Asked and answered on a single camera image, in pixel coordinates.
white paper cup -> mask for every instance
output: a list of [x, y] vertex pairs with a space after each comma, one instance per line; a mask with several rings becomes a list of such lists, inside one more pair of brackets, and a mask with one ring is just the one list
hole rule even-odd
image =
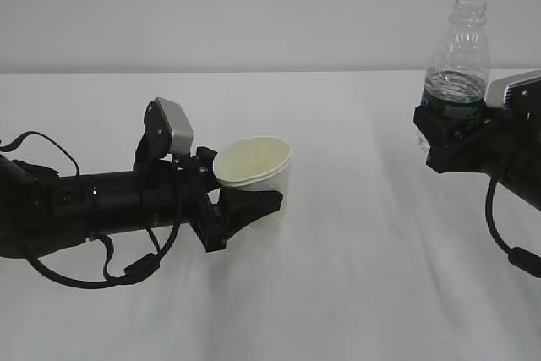
[[283, 194], [280, 210], [251, 223], [251, 227], [271, 227], [284, 217], [291, 157], [292, 147], [277, 137], [241, 139], [216, 155], [213, 171], [222, 186], [251, 192], [277, 190]]

plastic water bottle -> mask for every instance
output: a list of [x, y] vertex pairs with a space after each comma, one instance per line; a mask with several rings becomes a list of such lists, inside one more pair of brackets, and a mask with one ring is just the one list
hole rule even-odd
[[[487, 3], [456, 0], [451, 23], [426, 71], [421, 104], [442, 117], [460, 118], [468, 125], [478, 121], [489, 82], [489, 43], [484, 33]], [[418, 130], [425, 154], [430, 145]]]

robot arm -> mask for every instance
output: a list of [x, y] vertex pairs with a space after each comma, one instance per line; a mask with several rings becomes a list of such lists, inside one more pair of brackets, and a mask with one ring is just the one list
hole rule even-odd
[[494, 81], [487, 90], [483, 116], [473, 128], [424, 106], [415, 109], [413, 121], [430, 143], [427, 165], [434, 171], [490, 176], [485, 201], [490, 234], [513, 265], [541, 277], [541, 259], [508, 246], [492, 216], [497, 183], [541, 211], [541, 71]]
[[[276, 191], [244, 192], [221, 187], [212, 171], [216, 153], [206, 147], [191, 155], [194, 131], [182, 108], [156, 98], [145, 111], [145, 133], [132, 171], [81, 175], [73, 158], [43, 134], [22, 134], [0, 152], [16, 149], [30, 135], [40, 135], [75, 164], [72, 177], [51, 168], [10, 161], [0, 155], [0, 256], [26, 258], [42, 275], [71, 287], [102, 288], [140, 282], [159, 268], [181, 223], [187, 222], [207, 252], [224, 249], [227, 240], [249, 223], [281, 207]], [[164, 158], [172, 155], [172, 160]], [[220, 189], [217, 204], [208, 193]], [[159, 247], [152, 228], [173, 225]], [[146, 230], [156, 246], [125, 270], [108, 274], [110, 234]], [[38, 257], [98, 239], [107, 249], [103, 282], [83, 282], [48, 270]]]

water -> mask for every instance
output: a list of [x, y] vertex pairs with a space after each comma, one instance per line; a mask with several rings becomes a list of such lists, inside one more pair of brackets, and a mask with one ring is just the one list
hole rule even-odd
[[487, 83], [475, 74], [429, 70], [424, 89], [438, 99], [466, 104], [482, 100]]
[[[442, 116], [463, 118], [475, 123], [482, 107], [487, 82], [475, 74], [456, 71], [427, 71], [422, 103], [431, 105]], [[417, 130], [417, 142], [427, 155], [429, 142]]]

white table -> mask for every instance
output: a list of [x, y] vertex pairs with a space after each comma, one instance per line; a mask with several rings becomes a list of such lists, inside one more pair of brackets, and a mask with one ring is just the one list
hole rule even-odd
[[[513, 74], [496, 71], [493, 78]], [[38, 129], [84, 173], [131, 168], [143, 112], [182, 104], [195, 145], [274, 134], [294, 148], [287, 215], [206, 254], [184, 226], [162, 268], [135, 287], [57, 286], [0, 259], [6, 360], [534, 360], [541, 282], [507, 263], [484, 224], [484, 175], [438, 176], [412, 124], [422, 72], [0, 76], [0, 139]], [[11, 158], [73, 172], [39, 139]], [[510, 242], [541, 252], [541, 214], [499, 189]], [[168, 228], [159, 231], [165, 238]], [[112, 271], [150, 252], [115, 238]], [[99, 243], [45, 258], [99, 278]]]

